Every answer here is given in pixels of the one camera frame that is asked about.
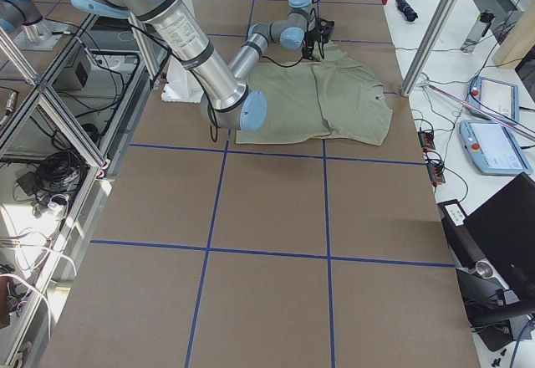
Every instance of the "cable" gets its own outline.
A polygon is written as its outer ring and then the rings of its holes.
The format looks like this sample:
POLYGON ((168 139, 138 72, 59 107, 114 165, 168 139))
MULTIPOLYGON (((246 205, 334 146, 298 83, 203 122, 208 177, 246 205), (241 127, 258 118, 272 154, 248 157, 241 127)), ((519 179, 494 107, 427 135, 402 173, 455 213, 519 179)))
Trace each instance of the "cable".
POLYGON ((6 89, 6 90, 11 90, 12 92, 15 92, 15 93, 17 93, 17 94, 20 94, 19 91, 17 91, 17 90, 14 89, 14 88, 9 88, 8 86, 0 85, 0 88, 2 88, 2 89, 6 89))
MULTIPOLYGON (((24 244, 24 243, 21 243, 21 244, 16 245, 16 246, 10 246, 10 247, 5 247, 4 246, 4 248, 8 248, 8 249, 12 249, 12 250, 16 250, 16 249, 21 249, 22 250, 23 247, 39 248, 39 249, 41 249, 41 250, 43 250, 45 252, 44 257, 41 259, 41 261, 39 261, 38 266, 41 263, 43 263, 44 259, 46 259, 46 257, 48 256, 49 253, 52 253, 52 254, 56 255, 58 258, 64 259, 68 263, 70 263, 70 265, 73 267, 74 276, 76 276, 78 274, 78 271, 76 269, 76 264, 74 263, 74 260, 72 258, 68 257, 67 255, 63 255, 60 251, 56 251, 55 249, 51 249, 50 247, 44 247, 43 245, 37 245, 37 244, 24 244)), ((35 269, 35 268, 27 268, 27 269, 22 269, 22 270, 33 270, 33 269, 35 269)))
POLYGON ((517 358, 518 346, 520 345, 520 340, 522 339, 522 335, 524 334, 526 329, 529 327, 529 325, 532 325, 532 324, 535 324, 535 318, 531 318, 528 322, 526 322, 522 330, 520 330, 520 334, 517 337, 517 342, 515 343, 515 349, 512 352, 511 364, 509 364, 509 368, 512 368, 512 366, 515 363, 515 359, 517 358))
POLYGON ((267 59, 269 61, 271 61, 272 63, 278 65, 279 67, 283 67, 284 69, 289 69, 291 67, 295 67, 296 65, 298 65, 299 63, 301 63, 301 61, 303 60, 303 56, 301 56, 301 59, 299 59, 298 61, 296 61, 295 63, 293 64, 290 64, 290 65, 284 65, 284 64, 280 64, 278 63, 277 61, 273 60, 271 57, 268 57, 268 56, 262 56, 263 59, 267 59))
POLYGON ((0 274, 1 277, 11 278, 15 279, 18 282, 22 283, 24 286, 26 286, 27 289, 32 290, 47 306, 47 313, 48 313, 48 338, 50 339, 50 334, 52 332, 52 310, 50 309, 50 303, 48 302, 47 298, 39 292, 36 288, 34 288, 31 284, 29 284, 26 280, 21 278, 20 276, 17 276, 16 274, 12 273, 2 273, 0 274))
POLYGON ((84 177, 85 163, 74 151, 66 150, 50 155, 39 163, 35 171, 33 193, 37 204, 47 206, 54 195, 76 193, 84 177))
POLYGON ((420 113, 420 118, 423 119, 424 118, 424 114, 419 111, 418 109, 410 109, 410 111, 415 111, 416 113, 420 113))
POLYGON ((465 195, 461 198, 461 200, 459 201, 459 203, 463 202, 463 201, 466 199, 466 197, 468 197, 468 183, 466 182, 466 180, 465 180, 464 178, 462 178, 458 173, 454 172, 452 169, 450 169, 450 168, 444 166, 444 170, 448 170, 450 173, 456 175, 456 176, 459 177, 459 178, 461 179, 461 181, 464 183, 465 188, 466 188, 466 190, 465 190, 465 195))
MULTIPOLYGON (((57 19, 52 19, 52 18, 46 18, 48 21, 52 21, 53 23, 64 23, 65 25, 69 25, 71 27, 74 27, 74 28, 77 28, 79 30, 81 30, 85 35, 87 35, 87 37, 91 40, 91 42, 93 42, 95 48, 99 51, 99 52, 102 52, 102 50, 100 50, 100 47, 99 45, 96 43, 96 41, 93 39, 93 37, 89 34, 89 32, 87 32, 87 29, 85 28, 82 28, 80 27, 79 25, 76 25, 75 23, 66 23, 64 21, 58 21, 57 19)), ((80 44, 84 47, 84 49, 87 51, 87 52, 90 52, 89 49, 87 48, 87 46, 85 46, 85 44, 81 41, 81 39, 76 36, 74 33, 71 33, 72 35, 74 35, 74 37, 80 42, 80 44)), ((119 95, 119 91, 117 90, 117 86, 116 86, 116 83, 115 83, 115 79, 113 77, 113 73, 115 74, 118 74, 120 75, 121 77, 121 81, 123 83, 123 85, 125 84, 123 78, 122 78, 122 75, 120 73, 118 73, 117 71, 113 71, 112 69, 110 69, 110 64, 108 63, 108 60, 106 58, 104 58, 104 61, 106 62, 106 65, 107 65, 107 68, 101 66, 98 62, 95 62, 95 66, 97 67, 100 67, 102 69, 105 69, 107 71, 110 72, 110 76, 111 76, 111 79, 113 80, 114 82, 114 86, 115 86, 115 95, 119 95)))
POLYGON ((425 97, 427 98, 427 101, 429 102, 429 106, 431 108, 431 111, 433 113, 435 113, 436 115, 442 117, 444 120, 449 121, 451 123, 451 130, 446 130, 446 132, 450 132, 450 131, 454 130, 455 129, 455 123, 453 121, 451 121, 450 119, 448 119, 446 116, 440 114, 438 111, 433 109, 433 103, 431 102, 431 96, 427 93, 427 90, 425 89, 425 87, 422 87, 422 89, 424 91, 425 97))
MULTIPOLYGON (((521 1, 521 0, 517 0, 517 2, 514 4, 514 6, 512 7, 512 9, 517 9, 517 6, 518 6, 518 4, 520 3, 520 1, 521 1)), ((503 22, 504 27, 507 26, 507 21, 509 21, 509 18, 510 18, 511 16, 512 16, 512 13, 510 13, 510 14, 507 16, 506 20, 503 22)), ((500 36, 498 36, 498 39, 497 39, 496 43, 494 44, 494 46, 492 46, 491 51, 488 53, 487 58, 486 58, 485 61, 483 62, 483 65, 481 66, 481 68, 479 69, 479 71, 477 71, 477 73, 474 75, 474 78, 476 78, 476 77, 483 71, 483 69, 485 68, 485 66, 487 65, 487 61, 488 61, 488 59, 491 57, 492 52, 494 51, 494 49, 496 48, 496 46, 500 43, 500 41, 504 38, 504 33, 505 33, 504 31, 505 31, 505 29, 502 29, 502 31, 500 32, 500 36)))
POLYGON ((91 107, 91 106, 85 104, 83 101, 78 99, 76 96, 70 94, 69 92, 65 92, 64 90, 58 90, 57 93, 58 94, 62 94, 62 95, 67 95, 70 99, 75 100, 76 102, 80 103, 86 109, 89 109, 89 110, 92 110, 92 111, 98 111, 98 109, 95 109, 94 107, 91 107))

